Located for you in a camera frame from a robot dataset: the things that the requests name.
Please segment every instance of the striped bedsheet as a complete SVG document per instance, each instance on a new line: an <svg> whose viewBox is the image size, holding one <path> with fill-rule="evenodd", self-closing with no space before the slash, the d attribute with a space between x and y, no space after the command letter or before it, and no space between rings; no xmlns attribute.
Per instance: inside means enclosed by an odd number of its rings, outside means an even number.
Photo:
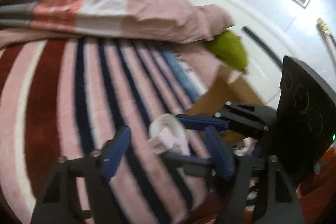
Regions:
<svg viewBox="0 0 336 224"><path fill-rule="evenodd" d="M203 179L168 170L149 149L147 129L163 113L179 114L206 91L197 75L159 43L83 37L0 50L0 187L28 224L36 196L61 155L102 148L117 128L132 145L110 181L125 223L182 221L206 198ZM208 157L187 131L192 153ZM84 185L79 185L83 195Z"/></svg>

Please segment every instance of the dark red stripe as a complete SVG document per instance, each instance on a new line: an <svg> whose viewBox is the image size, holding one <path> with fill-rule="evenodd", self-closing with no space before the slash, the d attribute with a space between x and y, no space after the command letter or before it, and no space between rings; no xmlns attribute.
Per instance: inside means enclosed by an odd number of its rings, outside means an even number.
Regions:
<svg viewBox="0 0 336 224"><path fill-rule="evenodd" d="M0 58L0 95L12 69L14 61L20 53L23 45L8 47Z"/></svg>
<svg viewBox="0 0 336 224"><path fill-rule="evenodd" d="M57 131L57 90L64 39L49 40L31 83L25 133L28 177L34 196L45 184L52 165L60 156Z"/></svg>

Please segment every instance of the blue gripper pad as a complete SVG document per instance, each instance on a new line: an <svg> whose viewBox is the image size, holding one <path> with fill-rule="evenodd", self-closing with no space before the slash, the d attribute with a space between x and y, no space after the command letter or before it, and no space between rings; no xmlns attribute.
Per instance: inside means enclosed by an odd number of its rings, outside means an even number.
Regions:
<svg viewBox="0 0 336 224"><path fill-rule="evenodd" d="M101 155L101 174L109 181L116 173L123 155L131 144L131 129L127 126L119 128L115 137L105 143Z"/></svg>
<svg viewBox="0 0 336 224"><path fill-rule="evenodd" d="M214 126L218 132L228 130L229 122L211 116L199 114L188 116L185 114L176 115L176 118L184 125L186 129L204 131L206 127Z"/></svg>
<svg viewBox="0 0 336 224"><path fill-rule="evenodd" d="M209 150L216 173L226 181L230 180L236 171L231 144L221 139L213 126L205 128L204 143Z"/></svg>

